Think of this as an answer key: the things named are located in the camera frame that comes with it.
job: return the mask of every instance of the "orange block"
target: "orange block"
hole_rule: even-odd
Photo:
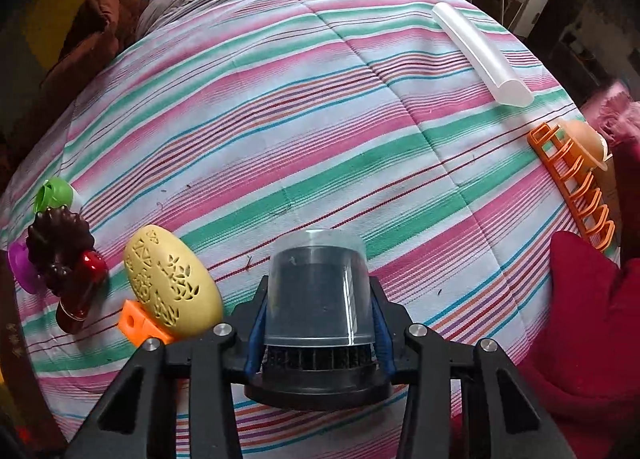
[[[175,341],[169,333],[159,328],[135,300],[125,300],[118,321],[118,329],[136,347],[140,347],[147,338],[158,338],[165,345]]]

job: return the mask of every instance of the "green plastic lid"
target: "green plastic lid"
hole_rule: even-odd
[[[70,207],[74,200],[74,189],[64,179],[47,179],[38,190],[33,203],[33,212],[44,212],[47,208]]]

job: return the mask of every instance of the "screw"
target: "screw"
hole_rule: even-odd
[[[145,351],[155,351],[160,346],[160,341],[158,338],[147,338],[142,343],[142,348]]]
[[[427,327],[422,324],[411,324],[409,326],[409,334],[412,336],[425,336]]]
[[[226,324],[224,322],[222,324],[216,325],[213,328],[213,332],[218,336],[226,336],[230,334],[231,331],[233,331],[233,328],[229,324]]]
[[[482,347],[483,351],[487,351],[488,353],[492,353],[498,350],[498,344],[495,342],[495,340],[491,340],[491,338],[483,338],[480,341],[480,346]]]

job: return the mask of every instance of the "brown flower-shaped mold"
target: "brown flower-shaped mold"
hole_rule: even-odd
[[[38,212],[27,230],[29,260],[51,292],[60,296],[83,251],[94,249],[89,223],[66,206]]]

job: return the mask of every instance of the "striped tablecloth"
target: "striped tablecloth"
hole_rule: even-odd
[[[535,95],[500,106],[431,18],[450,2],[495,42]],[[58,174],[110,270],[77,336],[56,299],[17,287],[40,386],[71,438],[132,354],[116,328],[133,298],[122,250],[139,227],[176,233],[210,269],[225,309],[251,298],[270,243],[289,230],[362,236],[389,299],[449,339],[492,336],[514,360],[544,322],[549,237],[574,223],[526,142],[579,116],[542,64],[463,0],[201,0],[98,76],[2,199],[2,243],[31,222]],[[178,456],[188,457],[187,389]],[[293,413],[234,391],[242,449],[261,458],[391,458],[406,391],[377,406]],[[454,410],[460,409],[454,394]]]

